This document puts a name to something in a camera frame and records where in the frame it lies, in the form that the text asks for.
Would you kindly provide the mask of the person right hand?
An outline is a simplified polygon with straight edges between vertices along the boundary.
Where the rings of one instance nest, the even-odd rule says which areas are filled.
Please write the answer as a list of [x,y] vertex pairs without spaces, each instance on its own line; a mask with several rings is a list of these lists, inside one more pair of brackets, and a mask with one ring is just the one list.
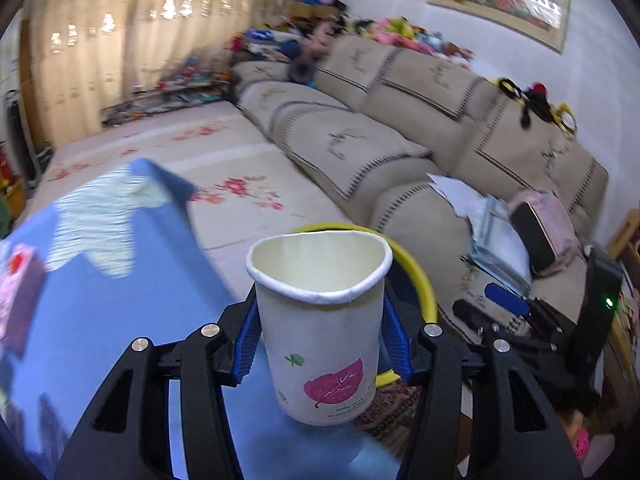
[[589,448],[589,434],[584,426],[584,415],[580,411],[558,414],[561,425],[570,440],[578,460],[586,457]]

